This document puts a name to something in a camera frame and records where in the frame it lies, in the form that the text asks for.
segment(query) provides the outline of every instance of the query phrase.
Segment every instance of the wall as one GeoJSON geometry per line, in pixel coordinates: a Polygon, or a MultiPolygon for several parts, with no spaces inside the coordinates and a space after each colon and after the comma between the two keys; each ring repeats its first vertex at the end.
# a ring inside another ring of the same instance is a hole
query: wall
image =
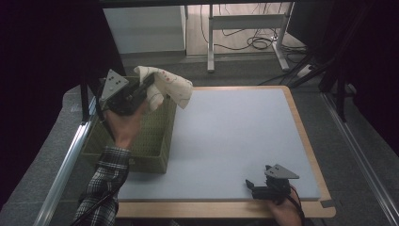
{"type": "Polygon", "coordinates": [[[185,50],[184,7],[104,9],[120,54],[185,50]]]}

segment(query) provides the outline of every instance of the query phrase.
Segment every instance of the crumpled cloth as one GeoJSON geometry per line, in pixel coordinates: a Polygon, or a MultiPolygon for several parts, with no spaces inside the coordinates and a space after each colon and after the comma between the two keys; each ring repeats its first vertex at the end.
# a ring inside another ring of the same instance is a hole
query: crumpled cloth
{"type": "Polygon", "coordinates": [[[182,109],[188,105],[193,92],[191,81],[153,67],[137,66],[134,71],[140,76],[140,85],[150,74],[154,75],[154,83],[147,88],[149,112],[156,110],[167,95],[182,109]]]}

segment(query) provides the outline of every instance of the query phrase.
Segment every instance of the metal stand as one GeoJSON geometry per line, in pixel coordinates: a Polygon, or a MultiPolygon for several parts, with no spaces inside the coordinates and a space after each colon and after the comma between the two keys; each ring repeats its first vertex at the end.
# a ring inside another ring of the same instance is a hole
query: metal stand
{"type": "Polygon", "coordinates": [[[290,68],[282,54],[281,43],[291,16],[293,4],[294,3],[290,3],[290,6],[284,14],[237,16],[214,16],[213,5],[209,5],[208,73],[213,73],[215,71],[214,30],[259,28],[280,28],[279,35],[275,39],[276,42],[273,42],[273,49],[282,70],[288,72],[290,68]]]}

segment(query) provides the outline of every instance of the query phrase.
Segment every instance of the wooden table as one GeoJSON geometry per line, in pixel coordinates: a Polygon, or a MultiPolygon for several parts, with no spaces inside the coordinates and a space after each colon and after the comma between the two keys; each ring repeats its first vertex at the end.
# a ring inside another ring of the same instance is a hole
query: wooden table
{"type": "MultiPolygon", "coordinates": [[[[291,109],[311,169],[319,186],[318,201],[302,202],[306,218],[332,218],[335,207],[323,207],[330,201],[326,182],[311,148],[305,128],[297,112],[290,90],[283,86],[263,87],[201,87],[196,90],[282,89],[291,109]]],[[[272,218],[262,201],[244,202],[120,202],[117,218],[272,218]]]]}

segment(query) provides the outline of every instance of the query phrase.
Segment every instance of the human hand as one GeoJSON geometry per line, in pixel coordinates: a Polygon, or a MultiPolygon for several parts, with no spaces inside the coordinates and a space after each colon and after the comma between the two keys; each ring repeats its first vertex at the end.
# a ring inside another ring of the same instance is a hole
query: human hand
{"type": "MultiPolygon", "coordinates": [[[[299,198],[296,195],[295,189],[291,187],[291,197],[299,203],[299,198]]],[[[266,200],[266,206],[274,216],[276,222],[280,226],[301,226],[302,221],[298,210],[288,199],[285,199],[281,204],[276,205],[273,201],[266,200]]]]}
{"type": "Polygon", "coordinates": [[[140,121],[147,109],[147,101],[136,110],[133,115],[120,116],[111,110],[106,110],[104,117],[108,122],[115,138],[115,146],[123,149],[131,149],[140,131],[140,121]]]}

